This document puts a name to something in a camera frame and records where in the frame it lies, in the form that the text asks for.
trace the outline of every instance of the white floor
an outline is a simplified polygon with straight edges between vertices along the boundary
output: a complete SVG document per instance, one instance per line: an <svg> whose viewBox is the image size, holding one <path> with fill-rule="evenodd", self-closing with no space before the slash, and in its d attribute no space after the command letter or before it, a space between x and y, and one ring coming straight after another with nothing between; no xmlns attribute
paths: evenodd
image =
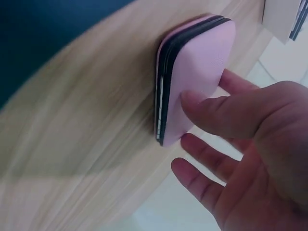
<svg viewBox="0 0 308 231"><path fill-rule="evenodd" d="M282 45L273 39L247 79L260 87L290 80L308 87L308 29L296 42ZM219 137L205 133L207 143L229 156L241 154ZM186 158L210 178L205 167L188 155ZM176 180L171 173L150 198L128 219L103 227L101 231L219 231L215 220Z"/></svg>

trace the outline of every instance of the white box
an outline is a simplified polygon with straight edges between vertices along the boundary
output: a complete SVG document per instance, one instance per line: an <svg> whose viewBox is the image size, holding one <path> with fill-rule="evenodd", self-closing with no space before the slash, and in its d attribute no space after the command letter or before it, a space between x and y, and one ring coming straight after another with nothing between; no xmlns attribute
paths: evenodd
<svg viewBox="0 0 308 231"><path fill-rule="evenodd" d="M265 0L262 24L282 43L287 43L301 0Z"/></svg>

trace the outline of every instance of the dark teal wall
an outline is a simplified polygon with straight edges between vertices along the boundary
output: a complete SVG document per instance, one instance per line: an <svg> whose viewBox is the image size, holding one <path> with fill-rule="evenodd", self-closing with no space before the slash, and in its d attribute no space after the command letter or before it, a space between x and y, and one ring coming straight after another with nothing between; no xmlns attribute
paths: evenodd
<svg viewBox="0 0 308 231"><path fill-rule="evenodd" d="M63 46L132 0L0 0L0 109Z"/></svg>

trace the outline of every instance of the wood grain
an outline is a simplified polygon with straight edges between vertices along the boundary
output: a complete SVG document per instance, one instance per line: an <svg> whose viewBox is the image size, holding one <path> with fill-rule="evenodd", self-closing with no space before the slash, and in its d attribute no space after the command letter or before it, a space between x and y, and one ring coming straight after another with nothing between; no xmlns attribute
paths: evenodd
<svg viewBox="0 0 308 231"><path fill-rule="evenodd" d="M202 13L228 16L229 68L246 76L271 38L263 5L138 0L44 65L0 114L0 230L91 231L134 212L185 154L153 136L157 38Z"/></svg>

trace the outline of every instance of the hand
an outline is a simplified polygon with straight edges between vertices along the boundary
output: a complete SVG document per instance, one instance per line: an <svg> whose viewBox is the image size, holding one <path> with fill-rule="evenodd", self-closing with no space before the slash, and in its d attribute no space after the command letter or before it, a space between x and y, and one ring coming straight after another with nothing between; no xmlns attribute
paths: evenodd
<svg viewBox="0 0 308 231"><path fill-rule="evenodd" d="M198 127L244 154L240 162L192 134L181 145L226 186L182 158L172 170L223 231L308 230L308 89L281 82L259 89L225 70L229 97L184 92L182 107Z"/></svg>

